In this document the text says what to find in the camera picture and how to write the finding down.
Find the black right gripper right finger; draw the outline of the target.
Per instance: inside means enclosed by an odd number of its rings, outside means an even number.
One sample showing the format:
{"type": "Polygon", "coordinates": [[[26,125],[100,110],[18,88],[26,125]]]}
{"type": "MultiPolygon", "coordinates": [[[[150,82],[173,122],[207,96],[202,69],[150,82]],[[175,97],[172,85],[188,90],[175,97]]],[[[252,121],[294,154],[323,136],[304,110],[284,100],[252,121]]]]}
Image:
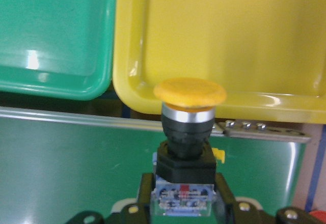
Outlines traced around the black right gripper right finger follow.
{"type": "Polygon", "coordinates": [[[237,201],[221,173],[215,175],[215,201],[212,204],[217,223],[322,223],[297,207],[279,209],[274,216],[248,201],[237,201]]]}

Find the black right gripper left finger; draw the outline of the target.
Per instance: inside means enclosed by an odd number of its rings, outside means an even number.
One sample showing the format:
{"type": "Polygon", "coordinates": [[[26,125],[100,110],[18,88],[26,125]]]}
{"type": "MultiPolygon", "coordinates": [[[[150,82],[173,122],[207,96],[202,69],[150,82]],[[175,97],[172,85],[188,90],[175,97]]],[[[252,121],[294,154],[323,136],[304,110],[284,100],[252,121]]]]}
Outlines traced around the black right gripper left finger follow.
{"type": "Polygon", "coordinates": [[[132,203],[119,205],[108,217],[96,211],[82,211],[71,217],[66,223],[151,223],[150,199],[154,189],[154,175],[142,174],[138,195],[132,203]]]}

